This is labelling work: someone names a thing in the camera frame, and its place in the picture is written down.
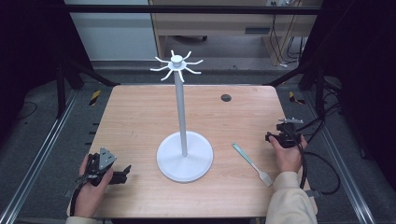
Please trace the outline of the light green handled fork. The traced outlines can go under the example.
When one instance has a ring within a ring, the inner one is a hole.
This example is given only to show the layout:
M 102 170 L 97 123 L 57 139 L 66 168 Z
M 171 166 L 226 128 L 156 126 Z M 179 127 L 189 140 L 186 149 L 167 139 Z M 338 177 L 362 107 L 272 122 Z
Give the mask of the light green handled fork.
M 245 153 L 245 151 L 238 146 L 236 143 L 232 143 L 232 147 L 238 152 L 238 154 L 247 161 L 252 168 L 258 173 L 260 180 L 267 186 L 271 187 L 274 183 L 273 179 L 264 171 L 261 171 L 253 162 L 253 160 Z

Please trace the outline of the aluminium floor rail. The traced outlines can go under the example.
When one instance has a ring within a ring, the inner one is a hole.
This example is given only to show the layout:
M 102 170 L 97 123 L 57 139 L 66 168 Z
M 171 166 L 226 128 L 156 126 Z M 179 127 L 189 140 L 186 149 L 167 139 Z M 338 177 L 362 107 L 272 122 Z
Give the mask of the aluminium floor rail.
M 22 182 L 17 188 L 11 201 L 8 203 L 5 210 L 0 215 L 0 224 L 13 224 L 21 211 L 23 204 L 26 201 L 34 183 L 37 180 L 39 173 L 42 170 L 44 163 L 47 160 L 48 155 L 51 153 L 53 146 L 66 123 L 71 110 L 73 109 L 75 102 L 78 98 L 79 91 L 70 91 L 65 105 L 64 111 L 54 121 L 49 133 L 47 134 L 45 141 L 41 148 L 38 150 L 35 159 L 32 161 L 28 171 L 26 172 Z
M 318 115 L 315 111 L 315 94 L 311 91 L 303 93 L 307 105 L 315 119 Z M 376 224 L 375 218 L 367 202 L 347 167 L 346 161 L 342 158 L 338 147 L 336 146 L 329 128 L 327 127 L 327 115 L 335 111 L 338 101 L 332 93 L 324 93 L 325 117 L 323 124 L 319 128 L 318 137 L 322 144 L 321 150 L 325 150 L 324 157 L 330 164 L 336 174 L 339 176 L 339 190 L 330 195 L 324 195 L 319 198 L 320 203 L 326 203 L 329 208 L 319 208 L 319 212 L 324 214 L 335 214 L 341 223 L 346 224 Z

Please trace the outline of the black yellow striped tape marker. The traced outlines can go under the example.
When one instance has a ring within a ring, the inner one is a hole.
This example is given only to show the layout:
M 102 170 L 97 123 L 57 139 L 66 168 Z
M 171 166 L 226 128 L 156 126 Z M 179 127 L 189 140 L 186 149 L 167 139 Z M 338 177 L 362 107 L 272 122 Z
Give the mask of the black yellow striped tape marker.
M 99 95 L 100 95 L 101 91 L 100 90 L 96 90 L 93 94 L 92 94 L 92 98 L 89 102 L 89 105 L 95 105 Z
M 292 91 L 289 92 L 289 99 L 291 102 L 299 104 L 299 105 L 305 105 L 305 100 L 299 100 L 295 98 L 295 95 Z

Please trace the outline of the white cabinet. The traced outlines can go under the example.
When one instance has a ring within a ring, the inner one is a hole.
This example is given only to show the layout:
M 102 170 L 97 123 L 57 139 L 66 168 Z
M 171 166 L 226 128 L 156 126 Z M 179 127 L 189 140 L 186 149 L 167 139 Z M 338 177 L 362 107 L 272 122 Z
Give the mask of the white cabinet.
M 149 61 L 157 53 L 149 13 L 71 13 L 91 61 Z

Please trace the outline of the black curtain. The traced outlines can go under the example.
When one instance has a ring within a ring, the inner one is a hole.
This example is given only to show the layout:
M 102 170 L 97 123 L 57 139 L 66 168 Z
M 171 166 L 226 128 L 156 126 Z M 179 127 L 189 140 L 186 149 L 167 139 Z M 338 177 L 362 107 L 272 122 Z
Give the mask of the black curtain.
M 91 69 L 64 0 L 0 0 L 0 143 L 28 91 L 55 79 L 63 57 Z
M 361 147 L 396 191 L 396 0 L 323 0 L 303 60 L 342 84 L 341 102 Z

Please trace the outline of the person's right hand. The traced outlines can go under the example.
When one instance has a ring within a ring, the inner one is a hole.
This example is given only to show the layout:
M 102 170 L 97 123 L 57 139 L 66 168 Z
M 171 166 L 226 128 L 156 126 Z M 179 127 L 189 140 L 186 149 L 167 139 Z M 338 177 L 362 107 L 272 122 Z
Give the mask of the person's right hand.
M 298 173 L 303 164 L 301 150 L 307 147 L 304 137 L 301 136 L 301 144 L 299 146 L 289 148 L 283 148 L 273 136 L 270 136 L 269 140 L 276 153 L 276 164 L 279 171 L 281 173 Z

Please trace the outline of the white hook stand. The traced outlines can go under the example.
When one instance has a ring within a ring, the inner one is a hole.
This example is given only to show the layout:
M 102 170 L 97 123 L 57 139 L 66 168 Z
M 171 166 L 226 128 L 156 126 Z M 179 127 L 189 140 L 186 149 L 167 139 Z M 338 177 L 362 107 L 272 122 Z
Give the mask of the white hook stand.
M 202 62 L 202 60 L 187 62 L 190 55 L 190 51 L 186 56 L 171 51 L 169 60 L 156 58 L 157 61 L 165 63 L 165 66 L 151 68 L 151 71 L 155 72 L 168 69 L 162 81 L 171 75 L 174 76 L 179 131 L 163 139 L 157 150 L 156 161 L 160 171 L 177 183 L 191 183 L 200 179 L 209 171 L 214 160 L 214 151 L 210 142 L 203 135 L 187 130 L 183 72 L 200 75 L 200 72 L 190 69 L 189 65 Z

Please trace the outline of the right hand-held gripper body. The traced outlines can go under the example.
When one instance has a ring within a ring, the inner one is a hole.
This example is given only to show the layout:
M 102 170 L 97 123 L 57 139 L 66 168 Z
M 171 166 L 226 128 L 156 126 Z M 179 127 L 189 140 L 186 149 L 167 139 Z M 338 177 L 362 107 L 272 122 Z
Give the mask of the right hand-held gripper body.
M 279 135 L 276 136 L 278 143 L 283 148 L 295 147 L 301 143 L 301 135 L 296 132 L 296 124 L 303 124 L 301 119 L 279 119 L 276 129 Z

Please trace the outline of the black horizontal frame bar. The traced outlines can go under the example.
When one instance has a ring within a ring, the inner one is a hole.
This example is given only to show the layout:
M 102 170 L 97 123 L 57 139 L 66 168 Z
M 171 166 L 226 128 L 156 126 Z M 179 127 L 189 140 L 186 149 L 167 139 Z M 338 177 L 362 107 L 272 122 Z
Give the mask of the black horizontal frame bar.
M 238 7 L 238 6 L 140 6 L 140 5 L 66 5 L 81 13 L 177 13 L 177 14 L 266 14 L 318 15 L 320 7 Z

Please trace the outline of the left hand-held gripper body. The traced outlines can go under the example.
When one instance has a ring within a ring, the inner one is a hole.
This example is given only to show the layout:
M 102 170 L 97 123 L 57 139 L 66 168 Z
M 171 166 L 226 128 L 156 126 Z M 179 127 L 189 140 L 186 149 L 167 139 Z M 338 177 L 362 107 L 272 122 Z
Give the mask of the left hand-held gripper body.
M 90 154 L 85 170 L 86 179 L 97 187 L 116 159 L 117 157 L 104 147 L 101 147 L 98 153 Z

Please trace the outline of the person's left hand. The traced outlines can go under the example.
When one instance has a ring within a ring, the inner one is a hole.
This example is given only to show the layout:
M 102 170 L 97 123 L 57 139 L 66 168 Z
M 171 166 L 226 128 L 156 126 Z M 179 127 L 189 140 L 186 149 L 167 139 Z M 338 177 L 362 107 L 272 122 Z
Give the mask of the person's left hand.
M 97 187 L 87 183 L 81 188 L 75 203 L 74 215 L 76 217 L 92 218 L 95 215 L 105 197 L 106 188 L 112 176 L 113 169 L 109 168 Z

